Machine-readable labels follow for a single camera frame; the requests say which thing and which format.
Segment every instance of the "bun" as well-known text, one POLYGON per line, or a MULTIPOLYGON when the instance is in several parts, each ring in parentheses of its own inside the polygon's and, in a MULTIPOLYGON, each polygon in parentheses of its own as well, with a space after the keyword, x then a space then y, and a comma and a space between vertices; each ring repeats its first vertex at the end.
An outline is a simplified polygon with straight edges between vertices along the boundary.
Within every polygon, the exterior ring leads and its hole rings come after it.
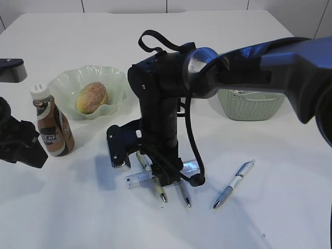
POLYGON ((90 114, 99 106, 106 104, 108 96, 103 84, 93 82, 85 86, 79 93, 76 100, 76 108, 80 113, 90 114))

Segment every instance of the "coffee bottle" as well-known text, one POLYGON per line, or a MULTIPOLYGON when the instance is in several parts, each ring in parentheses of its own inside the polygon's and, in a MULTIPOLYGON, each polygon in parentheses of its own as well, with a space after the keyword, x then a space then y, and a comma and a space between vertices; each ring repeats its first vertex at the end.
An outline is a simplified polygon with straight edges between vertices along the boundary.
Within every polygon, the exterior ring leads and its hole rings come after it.
POLYGON ((30 87, 33 105, 37 108, 40 137, 52 156, 64 156, 74 148, 74 138, 67 118, 58 109, 48 87, 35 84, 30 87))

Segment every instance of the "glass bowl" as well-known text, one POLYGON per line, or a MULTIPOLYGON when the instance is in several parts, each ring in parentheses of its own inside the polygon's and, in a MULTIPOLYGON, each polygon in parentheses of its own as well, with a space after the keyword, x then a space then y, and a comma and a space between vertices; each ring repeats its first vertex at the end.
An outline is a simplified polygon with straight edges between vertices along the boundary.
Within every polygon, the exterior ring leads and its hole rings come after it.
POLYGON ((75 120, 95 119, 100 115, 111 115, 118 110, 124 92, 129 89, 124 72, 111 66, 87 65, 65 71, 49 83, 56 105, 67 117, 75 120), (76 109, 76 99, 80 91, 92 82, 100 81, 108 94, 107 104, 101 105, 91 114, 80 113, 76 109))

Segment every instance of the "black cable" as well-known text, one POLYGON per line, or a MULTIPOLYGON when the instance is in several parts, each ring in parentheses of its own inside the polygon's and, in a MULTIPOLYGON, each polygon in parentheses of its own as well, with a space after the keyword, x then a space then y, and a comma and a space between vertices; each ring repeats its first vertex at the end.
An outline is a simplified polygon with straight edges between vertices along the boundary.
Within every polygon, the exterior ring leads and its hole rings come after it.
POLYGON ((154 157, 153 158, 154 160, 156 158, 159 158, 169 169, 171 169, 174 173, 178 174, 183 180, 186 180, 187 182, 189 181, 188 177, 179 172, 178 169, 166 157, 164 157, 161 153, 159 153, 152 145, 144 144, 143 150, 144 149, 146 149, 146 152, 148 152, 149 156, 154 157))
POLYGON ((204 164, 201 158, 201 155, 199 154, 199 151, 197 149, 197 145, 195 142, 195 138, 192 133, 192 128, 191 128, 191 119, 190 119, 190 104, 191 104, 191 98, 193 91, 195 90, 198 82, 200 81, 201 77, 209 71, 214 65, 216 64, 216 60, 212 60, 209 62, 205 67, 198 73, 197 78, 193 81, 193 83, 190 85, 187 94, 186 94, 186 103, 185 103, 185 122, 186 122, 186 129, 187 129, 187 134, 188 134, 188 139, 191 145, 192 152, 196 158, 196 161, 199 166, 199 171, 200 171, 200 177, 201 179, 204 178, 205 174, 205 169, 204 169, 204 164))
POLYGON ((158 167, 165 173, 166 178, 167 178, 167 182, 169 184, 171 184, 171 179, 170 179, 170 175, 167 173, 166 169, 164 168, 164 166, 162 165, 162 163, 160 163, 160 161, 158 160, 158 158, 154 157, 153 161, 155 161, 158 165, 158 167))

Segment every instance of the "pen tip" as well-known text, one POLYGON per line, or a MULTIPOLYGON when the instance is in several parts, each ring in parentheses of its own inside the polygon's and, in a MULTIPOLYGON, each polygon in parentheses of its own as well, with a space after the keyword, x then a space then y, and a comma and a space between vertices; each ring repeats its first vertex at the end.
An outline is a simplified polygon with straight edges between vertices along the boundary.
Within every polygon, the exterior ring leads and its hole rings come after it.
POLYGON ((167 198, 166 198, 165 194, 162 193, 162 194, 160 195, 160 197, 162 198, 162 200, 163 200, 164 202, 167 202, 167 198))
POLYGON ((190 208, 191 205, 190 205, 190 200, 189 200, 189 198, 186 198, 186 203, 187 203, 188 207, 190 208))
POLYGON ((213 205, 213 209, 216 209, 220 204, 220 201, 217 201, 214 205, 213 205))

